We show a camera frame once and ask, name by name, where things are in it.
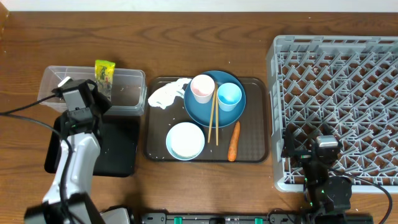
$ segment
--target chopsticks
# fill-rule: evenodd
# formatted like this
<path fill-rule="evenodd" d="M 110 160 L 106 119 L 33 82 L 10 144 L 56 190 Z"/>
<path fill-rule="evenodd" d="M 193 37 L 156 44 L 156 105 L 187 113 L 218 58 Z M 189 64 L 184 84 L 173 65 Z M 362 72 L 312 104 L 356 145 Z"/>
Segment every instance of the chopsticks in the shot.
<path fill-rule="evenodd" d="M 216 96 L 217 96 L 218 86 L 216 84 Z M 218 146 L 218 100 L 216 100 L 216 146 Z"/>
<path fill-rule="evenodd" d="M 210 115 L 209 135 L 208 135 L 207 143 L 210 143 L 211 129 L 213 126 L 214 104 L 216 104 L 216 145 L 218 146 L 218 100 L 216 100 L 217 90 L 218 90 L 218 86 L 217 86 L 217 82 L 216 82 L 215 90 L 213 92 L 213 102 L 211 103 L 211 115 Z"/>

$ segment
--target plastic dish rack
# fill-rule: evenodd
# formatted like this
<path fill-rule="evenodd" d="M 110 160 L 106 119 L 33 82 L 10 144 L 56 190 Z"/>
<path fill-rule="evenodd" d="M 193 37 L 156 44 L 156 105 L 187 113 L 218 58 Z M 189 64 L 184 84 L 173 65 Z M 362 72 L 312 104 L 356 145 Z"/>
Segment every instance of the plastic dish rack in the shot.
<path fill-rule="evenodd" d="M 302 168 L 280 156 L 285 130 L 308 149 L 325 123 L 344 145 L 335 169 L 398 193 L 397 68 L 398 37 L 276 37 L 267 54 L 276 188 L 303 190 Z M 352 181 L 353 192 L 381 192 Z"/>

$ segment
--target brown serving tray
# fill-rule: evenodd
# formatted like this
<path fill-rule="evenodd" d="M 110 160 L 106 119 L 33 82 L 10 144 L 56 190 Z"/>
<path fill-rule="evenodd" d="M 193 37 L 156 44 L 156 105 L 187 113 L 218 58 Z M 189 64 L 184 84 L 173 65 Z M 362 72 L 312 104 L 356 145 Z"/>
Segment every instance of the brown serving tray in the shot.
<path fill-rule="evenodd" d="M 180 77 L 159 77 L 149 85 L 149 96 L 160 87 L 174 82 Z M 238 155 L 235 162 L 258 163 L 269 155 L 270 135 L 268 133 L 267 97 L 264 83 L 257 78 L 239 78 L 246 92 L 246 107 L 242 116 L 241 134 L 239 137 Z M 172 157 L 166 148 L 166 135 L 176 124 L 192 122 L 197 124 L 205 134 L 206 144 L 201 154 L 189 162 L 228 162 L 228 148 L 234 124 L 219 129 L 219 142 L 216 146 L 216 131 L 211 131 L 210 143 L 207 143 L 208 128 L 196 123 L 189 117 L 184 108 L 184 101 L 176 97 L 174 103 L 166 109 L 146 108 L 146 143 L 144 154 L 154 161 L 179 161 Z"/>

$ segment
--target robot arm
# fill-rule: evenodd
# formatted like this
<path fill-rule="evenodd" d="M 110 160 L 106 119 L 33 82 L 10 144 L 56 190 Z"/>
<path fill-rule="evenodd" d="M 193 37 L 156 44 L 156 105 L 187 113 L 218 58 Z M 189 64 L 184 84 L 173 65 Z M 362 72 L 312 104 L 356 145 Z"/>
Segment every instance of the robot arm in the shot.
<path fill-rule="evenodd" d="M 100 144 L 93 133 L 79 133 L 68 137 L 73 147 L 72 159 L 67 170 L 67 199 L 73 194 L 91 192 L 91 181 L 95 161 L 100 154 Z M 43 203 L 60 201 L 60 183 L 63 169 L 68 157 L 68 145 L 61 143 L 62 155 L 50 190 L 45 194 Z"/>
<path fill-rule="evenodd" d="M 352 191 L 351 181 L 346 177 L 329 177 L 329 170 L 338 159 L 342 143 L 336 140 L 326 125 L 323 135 L 311 139 L 311 150 L 298 150 L 294 146 L 294 137 L 286 129 L 285 148 L 282 157 L 289 157 L 297 167 L 304 170 L 304 195 L 311 209 L 305 211 L 308 223 L 325 218 L 334 223 L 346 223 L 345 211 L 351 208 L 349 199 Z"/>

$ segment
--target wooden table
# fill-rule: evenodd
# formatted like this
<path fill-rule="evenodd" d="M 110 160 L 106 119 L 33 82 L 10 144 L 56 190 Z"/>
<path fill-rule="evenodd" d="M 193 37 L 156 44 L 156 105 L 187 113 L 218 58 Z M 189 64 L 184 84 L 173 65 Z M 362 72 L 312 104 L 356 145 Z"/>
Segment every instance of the wooden table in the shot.
<path fill-rule="evenodd" d="M 212 69 L 267 83 L 266 53 L 281 34 L 398 35 L 398 14 L 11 12 L 0 42 L 0 111 L 35 101 L 47 66 L 93 66 L 96 59 L 141 69 L 147 83 Z M 59 115 L 45 106 L 20 114 L 47 124 Z M 0 223 L 21 223 L 54 178 L 44 171 L 50 131 L 9 118 L 0 124 Z M 93 178 L 91 198 L 99 210 L 125 203 L 137 212 L 267 213 L 303 203 L 302 194 L 275 189 L 271 156 L 258 165 L 151 162 L 142 141 L 138 154 L 132 177 Z M 398 222 L 393 198 L 388 223 Z M 378 223 L 387 198 L 356 194 L 351 208 Z"/>

